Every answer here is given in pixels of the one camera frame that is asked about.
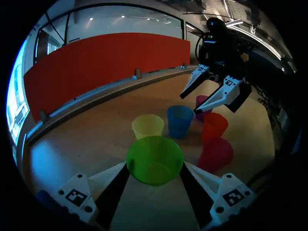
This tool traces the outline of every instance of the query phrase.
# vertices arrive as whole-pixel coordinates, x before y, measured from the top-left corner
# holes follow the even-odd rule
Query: plastic cup
[[[228,121],[222,115],[217,113],[208,113],[204,116],[202,141],[204,144],[210,144],[215,139],[222,136],[228,127]]]
[[[132,122],[132,129],[137,140],[146,136],[161,136],[164,121],[157,115],[141,115]]]
[[[127,168],[138,181],[162,185],[178,176],[183,153],[171,139],[149,136],[136,141],[128,150]]]
[[[206,95],[198,95],[197,98],[196,98],[196,107],[200,106],[203,103],[203,101],[205,101],[207,98],[208,98],[208,96],[206,96]],[[205,115],[210,113],[211,111],[212,111],[212,109],[208,110],[206,112],[196,114],[196,119],[199,120],[200,122],[203,122]]]
[[[203,146],[197,167],[209,173],[215,173],[232,161],[233,154],[231,144],[219,137],[212,144]]]
[[[186,106],[175,105],[168,109],[168,128],[172,138],[183,138],[194,118],[194,112]]]

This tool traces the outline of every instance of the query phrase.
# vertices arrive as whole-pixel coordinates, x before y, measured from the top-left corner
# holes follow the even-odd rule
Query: red panel
[[[128,78],[189,64],[189,41],[147,33],[114,33],[68,44],[38,61],[25,75],[25,93],[35,121],[69,100]]]

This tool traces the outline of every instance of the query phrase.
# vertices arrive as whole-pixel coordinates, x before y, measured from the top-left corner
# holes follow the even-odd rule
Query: blue cup
[[[194,112],[186,106],[175,105],[168,109],[168,128],[172,138],[181,139],[186,135]]]

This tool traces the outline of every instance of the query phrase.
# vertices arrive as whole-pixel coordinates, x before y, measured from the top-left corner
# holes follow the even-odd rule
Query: green cup
[[[176,178],[183,166],[180,147],[161,136],[137,140],[126,157],[129,172],[138,181],[148,185],[162,185]]]

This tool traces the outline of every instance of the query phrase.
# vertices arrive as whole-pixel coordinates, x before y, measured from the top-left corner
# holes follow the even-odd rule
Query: yellow cup
[[[141,115],[132,122],[137,140],[146,136],[162,136],[164,121],[157,115]]]

